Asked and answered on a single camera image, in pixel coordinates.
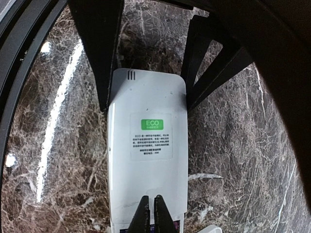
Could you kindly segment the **white battery cover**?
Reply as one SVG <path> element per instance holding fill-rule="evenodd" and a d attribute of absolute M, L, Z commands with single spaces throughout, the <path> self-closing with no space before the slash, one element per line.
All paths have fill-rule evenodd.
<path fill-rule="evenodd" d="M 216 225 L 208 225 L 207 227 L 201 229 L 197 233 L 223 233 L 222 228 L 216 226 Z"/>

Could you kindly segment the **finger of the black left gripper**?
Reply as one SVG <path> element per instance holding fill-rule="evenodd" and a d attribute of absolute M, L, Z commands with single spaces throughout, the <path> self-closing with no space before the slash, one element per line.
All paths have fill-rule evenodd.
<path fill-rule="evenodd" d="M 196 82 L 197 72 L 213 40 L 223 48 Z M 187 108 L 194 109 L 252 63 L 253 59 L 246 49 L 230 35 L 215 15 L 194 15 L 190 20 L 181 69 L 181 77 L 186 83 Z"/>
<path fill-rule="evenodd" d="M 95 77 L 101 111 L 109 106 L 123 0 L 69 0 L 78 34 Z"/>

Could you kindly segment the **white remote control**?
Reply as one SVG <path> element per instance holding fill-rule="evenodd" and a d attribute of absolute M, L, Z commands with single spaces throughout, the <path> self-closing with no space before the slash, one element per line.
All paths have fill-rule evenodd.
<path fill-rule="evenodd" d="M 119 68 L 107 115 L 110 225 L 125 232 L 143 196 L 164 198 L 180 232 L 188 203 L 186 85 L 175 74 Z"/>

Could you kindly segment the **blue AAA battery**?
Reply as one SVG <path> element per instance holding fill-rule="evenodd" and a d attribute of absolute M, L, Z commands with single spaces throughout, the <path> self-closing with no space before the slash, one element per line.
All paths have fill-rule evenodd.
<path fill-rule="evenodd" d="M 173 224 L 174 224 L 176 231 L 178 233 L 180 233 L 180 220 L 174 221 Z M 128 232 L 128 229 L 119 230 L 119 233 L 127 233 L 127 232 Z M 150 233 L 155 233 L 155 225 L 154 224 L 150 225 Z"/>

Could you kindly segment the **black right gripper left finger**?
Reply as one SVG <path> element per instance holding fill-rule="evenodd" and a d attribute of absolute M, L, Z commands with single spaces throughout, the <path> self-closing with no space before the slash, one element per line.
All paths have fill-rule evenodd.
<path fill-rule="evenodd" d="M 149 233 L 149 232 L 150 232 L 149 197 L 143 196 L 132 218 L 127 233 Z"/>

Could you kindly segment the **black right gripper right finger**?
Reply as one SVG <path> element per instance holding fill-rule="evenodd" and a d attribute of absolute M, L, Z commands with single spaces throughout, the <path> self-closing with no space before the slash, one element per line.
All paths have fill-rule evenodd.
<path fill-rule="evenodd" d="M 177 232 L 164 198 L 161 195 L 157 195 L 154 199 L 154 220 L 155 233 Z"/>

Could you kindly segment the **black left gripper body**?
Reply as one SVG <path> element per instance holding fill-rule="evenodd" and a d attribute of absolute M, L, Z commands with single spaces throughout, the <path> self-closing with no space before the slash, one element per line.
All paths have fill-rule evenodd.
<path fill-rule="evenodd" d="M 214 13 L 254 60 L 287 126 L 301 169 L 311 167 L 311 3 L 176 0 Z"/>

